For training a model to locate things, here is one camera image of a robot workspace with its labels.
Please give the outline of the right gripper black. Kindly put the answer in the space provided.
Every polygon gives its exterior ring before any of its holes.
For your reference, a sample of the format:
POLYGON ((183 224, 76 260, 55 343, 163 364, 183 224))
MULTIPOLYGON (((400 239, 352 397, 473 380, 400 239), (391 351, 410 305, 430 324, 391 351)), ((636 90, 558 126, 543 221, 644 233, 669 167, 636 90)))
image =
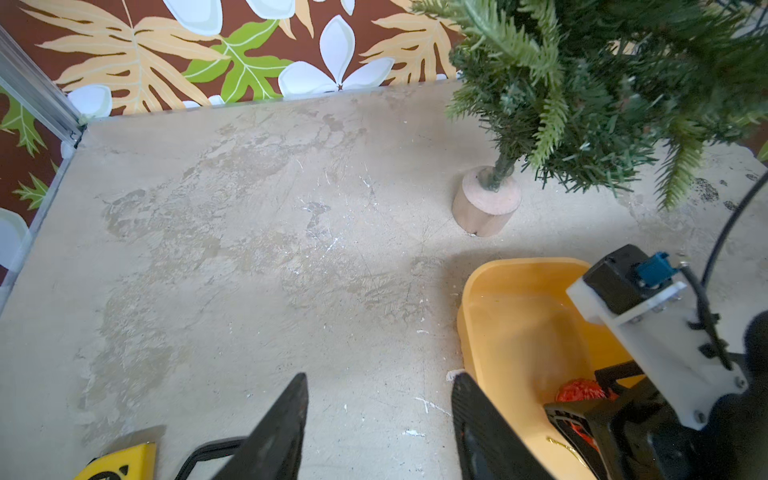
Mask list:
POLYGON ((721 397, 700 430, 683 426, 648 381, 616 400, 544 410, 596 479, 765 479, 767 365, 747 370, 748 388, 721 397))

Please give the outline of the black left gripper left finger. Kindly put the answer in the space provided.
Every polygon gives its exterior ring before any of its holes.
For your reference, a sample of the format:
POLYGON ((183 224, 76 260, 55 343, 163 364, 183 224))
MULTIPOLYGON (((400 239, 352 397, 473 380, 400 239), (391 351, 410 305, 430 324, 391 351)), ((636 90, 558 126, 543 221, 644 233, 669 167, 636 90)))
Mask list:
POLYGON ((298 373, 214 479, 297 479, 308 413, 305 373, 298 373))

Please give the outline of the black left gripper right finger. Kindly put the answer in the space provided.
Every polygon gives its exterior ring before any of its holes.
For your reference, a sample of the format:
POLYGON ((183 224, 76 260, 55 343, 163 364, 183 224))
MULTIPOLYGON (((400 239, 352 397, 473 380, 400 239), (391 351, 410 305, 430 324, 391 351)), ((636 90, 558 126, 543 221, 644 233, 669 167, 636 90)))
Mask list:
POLYGON ((451 408, 464 479, 553 478, 470 374, 454 378, 451 408))

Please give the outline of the red grid-textured ball ornament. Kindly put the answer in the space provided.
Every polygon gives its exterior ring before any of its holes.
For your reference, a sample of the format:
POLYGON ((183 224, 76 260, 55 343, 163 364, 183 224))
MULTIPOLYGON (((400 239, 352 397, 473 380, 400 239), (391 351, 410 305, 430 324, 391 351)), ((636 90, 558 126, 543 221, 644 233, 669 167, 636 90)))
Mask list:
MULTIPOLYGON (((575 379, 560 387, 555 400, 558 403, 572 403, 595 399, 615 400, 618 397, 619 395, 611 389, 608 390, 608 393, 605 393, 595 380, 575 379)), ((571 429, 594 450, 598 450, 594 438, 583 427, 572 423, 571 429)))

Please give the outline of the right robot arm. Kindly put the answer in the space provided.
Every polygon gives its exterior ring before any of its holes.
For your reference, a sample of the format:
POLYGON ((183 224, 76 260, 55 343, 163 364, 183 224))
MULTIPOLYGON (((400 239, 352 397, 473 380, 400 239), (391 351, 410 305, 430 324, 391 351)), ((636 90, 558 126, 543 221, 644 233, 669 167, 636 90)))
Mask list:
POLYGON ((733 358, 748 385, 721 397, 700 430, 683 426, 655 385, 618 381, 630 362, 597 371, 594 381, 561 387, 544 410, 550 424, 598 479, 764 479, 767 476, 767 315, 744 335, 733 358))

